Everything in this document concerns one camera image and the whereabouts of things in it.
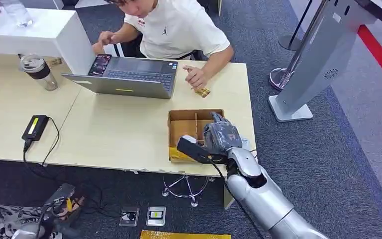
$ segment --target silver robotic arm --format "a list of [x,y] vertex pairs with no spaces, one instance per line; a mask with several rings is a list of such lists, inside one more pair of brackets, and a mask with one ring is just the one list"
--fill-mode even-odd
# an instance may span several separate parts
[[274,239],[327,239],[298,214],[251,152],[242,148],[236,127],[212,115],[214,123],[204,128],[204,145],[185,135],[177,149],[200,163],[226,164],[228,190]]
[[279,186],[243,148],[228,150],[240,173],[229,175],[226,184],[233,197],[245,205],[258,224],[274,239],[326,239],[294,209]]

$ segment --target cardboard box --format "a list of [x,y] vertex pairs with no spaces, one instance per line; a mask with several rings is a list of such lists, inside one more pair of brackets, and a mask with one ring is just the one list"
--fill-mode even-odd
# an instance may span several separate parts
[[204,144],[204,127],[213,122],[210,112],[216,112],[224,116],[221,109],[208,110],[174,110],[168,113],[169,127],[169,160],[173,163],[197,163],[192,158],[179,152],[176,147],[179,139],[188,134]]

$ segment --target man's hand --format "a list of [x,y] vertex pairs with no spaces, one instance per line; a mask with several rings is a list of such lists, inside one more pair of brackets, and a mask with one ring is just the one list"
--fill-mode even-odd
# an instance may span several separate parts
[[109,44],[114,44],[114,43],[117,43],[117,42],[114,42],[113,41],[113,37],[115,36],[115,33],[114,32],[111,32],[111,31],[103,31],[102,33],[100,33],[100,36],[99,36],[99,42],[101,42],[101,44],[103,46],[106,46],[106,45],[109,45]]
[[207,85],[209,78],[202,69],[193,66],[184,66],[183,69],[188,71],[185,80],[192,85],[194,90],[202,89]]

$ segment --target laptop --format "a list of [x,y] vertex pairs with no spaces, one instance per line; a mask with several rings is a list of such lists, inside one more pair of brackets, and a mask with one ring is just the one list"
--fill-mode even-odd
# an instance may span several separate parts
[[170,99],[178,62],[110,57],[107,66],[93,71],[94,66],[87,76],[61,75],[95,93]]

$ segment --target man's arm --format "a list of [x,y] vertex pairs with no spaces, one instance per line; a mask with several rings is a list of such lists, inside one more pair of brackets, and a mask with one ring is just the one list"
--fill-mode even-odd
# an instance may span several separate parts
[[124,23],[117,32],[104,31],[100,33],[98,42],[93,44],[95,54],[104,54],[103,46],[132,41],[140,32],[131,24]]
[[124,23],[121,29],[115,32],[114,36],[112,36],[112,44],[121,43],[121,42],[129,42],[137,38],[140,32],[131,24]]
[[210,55],[207,63],[202,68],[205,75],[210,79],[216,75],[223,67],[230,62],[233,56],[233,48],[229,45],[223,51],[219,51]]
[[233,48],[229,45],[223,51],[211,54],[202,69],[198,67],[184,66],[184,69],[188,71],[188,76],[185,80],[190,83],[195,90],[202,89],[205,87],[208,80],[229,63],[233,53]]

